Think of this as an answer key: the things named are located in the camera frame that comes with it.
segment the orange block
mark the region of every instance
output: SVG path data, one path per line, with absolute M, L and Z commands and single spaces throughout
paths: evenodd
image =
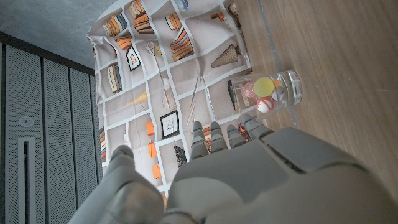
M 154 173 L 154 179 L 158 179 L 159 177 L 162 177 L 162 174 L 160 173 L 159 164 L 152 166 L 152 171 Z
M 152 122 L 145 123 L 145 128 L 147 128 L 148 136 L 153 136 L 155 134 L 155 128 Z
M 148 144 L 148 150 L 149 150 L 149 155 L 150 155 L 151 158 L 154 157 L 154 156 L 157 156 L 156 147 L 155 147 L 155 143 L 154 142 Z

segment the yellow ball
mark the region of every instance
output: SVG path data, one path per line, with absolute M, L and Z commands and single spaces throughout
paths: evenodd
M 267 77 L 259 78 L 254 84 L 254 92 L 257 96 L 266 97 L 274 91 L 274 82 Z

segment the robot finger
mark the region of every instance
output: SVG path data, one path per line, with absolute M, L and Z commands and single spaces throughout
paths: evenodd
M 228 149 L 225 143 L 223 133 L 217 122 L 212 122 L 210 125 L 211 129 L 211 152 L 218 152 L 223 149 Z
M 241 134 L 239 134 L 235 126 L 229 125 L 226 128 L 226 131 L 228 133 L 229 145 L 231 146 L 231 149 L 246 143 L 245 138 Z
M 209 154 L 205 145 L 205 134 L 203 133 L 203 127 L 199 121 L 195 121 L 193 124 L 191 149 L 191 161 Z
M 242 124 L 248 131 L 252 140 L 260 139 L 273 131 L 261 123 L 258 123 L 254 118 L 245 114 L 242 116 Z

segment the gray wall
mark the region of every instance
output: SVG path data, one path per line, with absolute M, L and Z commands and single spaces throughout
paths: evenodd
M 0 212 L 6 223 L 66 223 L 102 179 L 95 77 L 3 48 Z

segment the framed picture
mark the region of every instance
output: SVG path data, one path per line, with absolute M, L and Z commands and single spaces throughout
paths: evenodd
M 180 121 L 177 111 L 160 117 L 160 123 L 162 124 L 162 139 L 180 134 Z
M 128 48 L 126 57 L 127 61 L 129 62 L 130 72 L 136 69 L 141 64 L 133 47 Z

